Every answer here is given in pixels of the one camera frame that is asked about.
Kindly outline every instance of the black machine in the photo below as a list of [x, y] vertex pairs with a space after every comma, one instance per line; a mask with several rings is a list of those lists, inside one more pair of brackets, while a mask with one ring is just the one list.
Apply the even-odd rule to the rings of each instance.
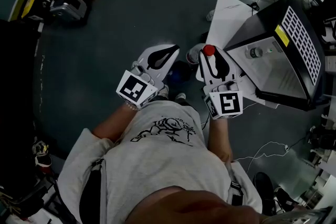
[[279, 0], [248, 18], [225, 51], [256, 86], [256, 96], [315, 107], [324, 53], [299, 0]]

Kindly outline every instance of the desk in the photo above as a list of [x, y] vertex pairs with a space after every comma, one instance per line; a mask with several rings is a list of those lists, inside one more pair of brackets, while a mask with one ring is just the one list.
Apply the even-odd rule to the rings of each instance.
[[[234, 34], [240, 29], [247, 18], [255, 14], [251, 7], [247, 6], [239, 0], [217, 0], [214, 18], [211, 22], [211, 27], [206, 40], [207, 44], [214, 45], [223, 49]], [[236, 65], [237, 84], [240, 90], [243, 91], [243, 96], [257, 103], [277, 108], [278, 104], [265, 101], [257, 98], [255, 91], [256, 87], [247, 76], [240, 77], [242, 70]], [[198, 67], [196, 79], [204, 81], [201, 76], [200, 68]]]

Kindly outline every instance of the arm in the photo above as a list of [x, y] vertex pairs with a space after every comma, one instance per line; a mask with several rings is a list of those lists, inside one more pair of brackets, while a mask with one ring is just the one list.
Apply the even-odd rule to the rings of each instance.
[[116, 142], [133, 120], [136, 113], [137, 111], [123, 104], [107, 120], [94, 128], [92, 133], [98, 138], [108, 138], [112, 142]]
[[210, 119], [208, 150], [223, 162], [233, 161], [227, 119]]

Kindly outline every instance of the equipment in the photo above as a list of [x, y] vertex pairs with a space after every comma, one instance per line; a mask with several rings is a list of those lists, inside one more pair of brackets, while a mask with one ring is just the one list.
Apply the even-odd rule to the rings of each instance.
[[279, 0], [248, 18], [225, 51], [256, 86], [257, 97], [315, 107], [324, 55], [298, 0]]
[[50, 12], [68, 22], [85, 17], [87, 5], [83, 0], [52, 0]]
[[158, 45], [146, 49], [125, 71], [117, 87], [117, 94], [138, 109], [163, 89], [162, 80], [168, 74], [180, 48], [177, 45]]
[[199, 53], [199, 67], [204, 78], [204, 102], [211, 117], [232, 118], [243, 113], [243, 93], [236, 83], [236, 67], [221, 49], [206, 45]]

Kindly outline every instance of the white panel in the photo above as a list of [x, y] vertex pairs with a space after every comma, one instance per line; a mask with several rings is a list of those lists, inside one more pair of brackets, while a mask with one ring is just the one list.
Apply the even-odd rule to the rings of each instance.
[[315, 85], [320, 72], [321, 61], [306, 29], [290, 6], [281, 24], [300, 52], [310, 79]]

